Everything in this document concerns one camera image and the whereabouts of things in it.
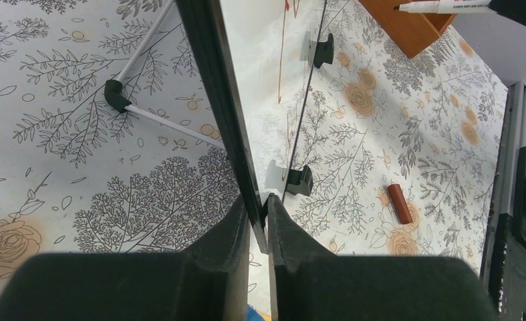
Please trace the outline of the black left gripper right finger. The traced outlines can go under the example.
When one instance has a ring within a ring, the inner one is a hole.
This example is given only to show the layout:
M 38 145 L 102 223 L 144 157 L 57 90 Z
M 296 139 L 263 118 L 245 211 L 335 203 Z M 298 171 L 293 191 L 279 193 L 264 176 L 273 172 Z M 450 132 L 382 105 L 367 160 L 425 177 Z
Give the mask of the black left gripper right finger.
M 336 255 L 267 199 L 274 320 L 496 320 L 498 311 L 462 260 Z

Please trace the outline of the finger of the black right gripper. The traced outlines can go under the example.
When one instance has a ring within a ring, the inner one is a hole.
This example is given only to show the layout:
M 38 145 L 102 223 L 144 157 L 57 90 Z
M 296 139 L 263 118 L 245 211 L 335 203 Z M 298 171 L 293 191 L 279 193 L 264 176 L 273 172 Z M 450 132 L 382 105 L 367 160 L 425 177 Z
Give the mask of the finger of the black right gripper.
M 526 27 L 526 0 L 491 0 L 488 7 L 499 15 Z

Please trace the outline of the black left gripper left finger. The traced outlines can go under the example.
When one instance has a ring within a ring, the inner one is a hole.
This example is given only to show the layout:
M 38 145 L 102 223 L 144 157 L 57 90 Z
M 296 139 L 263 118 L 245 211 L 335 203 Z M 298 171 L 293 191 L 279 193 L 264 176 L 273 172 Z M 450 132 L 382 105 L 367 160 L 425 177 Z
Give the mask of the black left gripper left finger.
M 0 320 L 246 320 L 249 219 L 242 198 L 178 252 L 47 253 L 0 297 Z

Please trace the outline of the dark red marker cap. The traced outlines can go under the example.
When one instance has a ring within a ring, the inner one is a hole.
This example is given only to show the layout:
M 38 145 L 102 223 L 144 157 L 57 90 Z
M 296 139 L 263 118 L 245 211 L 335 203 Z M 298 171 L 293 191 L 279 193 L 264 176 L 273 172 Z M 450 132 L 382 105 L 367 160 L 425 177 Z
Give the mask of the dark red marker cap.
M 404 198 L 402 188 L 399 184 L 391 184 L 387 187 L 387 192 L 392 201 L 396 216 L 402 225 L 411 224 L 413 222 L 408 204 Z

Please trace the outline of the small whiteboard black frame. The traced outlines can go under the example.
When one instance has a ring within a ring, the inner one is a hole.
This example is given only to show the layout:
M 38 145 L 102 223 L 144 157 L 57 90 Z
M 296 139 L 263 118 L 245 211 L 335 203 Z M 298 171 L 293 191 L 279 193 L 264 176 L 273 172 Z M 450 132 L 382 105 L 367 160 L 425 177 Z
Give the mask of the small whiteboard black frame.
M 333 58 L 333 41 L 320 41 L 326 2 L 168 1 L 124 69 L 106 82 L 104 95 L 121 113 L 183 131 L 122 93 L 123 77 L 173 7 L 221 132 L 222 140 L 209 144 L 230 157 L 259 249 L 268 253 L 268 199 L 311 189 L 310 182 L 292 182 L 291 163 L 313 71 Z

